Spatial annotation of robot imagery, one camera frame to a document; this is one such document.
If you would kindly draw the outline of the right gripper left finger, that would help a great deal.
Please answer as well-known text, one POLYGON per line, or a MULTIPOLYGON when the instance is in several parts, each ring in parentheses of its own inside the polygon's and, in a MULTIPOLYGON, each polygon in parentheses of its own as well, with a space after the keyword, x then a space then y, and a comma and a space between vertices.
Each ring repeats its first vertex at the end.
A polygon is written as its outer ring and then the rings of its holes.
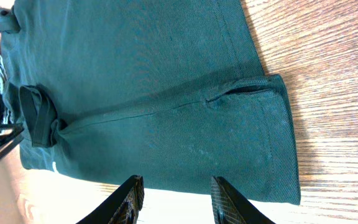
POLYGON ((144 202, 144 179, 130 176, 78 224, 136 224, 144 202))

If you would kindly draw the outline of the black polo shirt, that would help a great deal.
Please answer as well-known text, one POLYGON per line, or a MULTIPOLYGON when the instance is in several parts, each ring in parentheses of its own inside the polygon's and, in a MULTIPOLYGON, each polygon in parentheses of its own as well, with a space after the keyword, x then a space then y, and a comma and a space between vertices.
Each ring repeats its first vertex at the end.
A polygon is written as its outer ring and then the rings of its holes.
POLYGON ((287 90, 239 0, 17 0, 0 33, 24 168, 300 203, 287 90))

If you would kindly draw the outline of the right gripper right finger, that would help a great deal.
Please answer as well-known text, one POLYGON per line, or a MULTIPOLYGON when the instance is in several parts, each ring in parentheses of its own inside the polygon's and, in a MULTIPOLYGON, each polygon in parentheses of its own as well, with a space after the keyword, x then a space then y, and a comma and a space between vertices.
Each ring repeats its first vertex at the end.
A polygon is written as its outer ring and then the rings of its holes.
POLYGON ((224 177, 211 178, 211 200, 215 224, 275 224, 224 177))

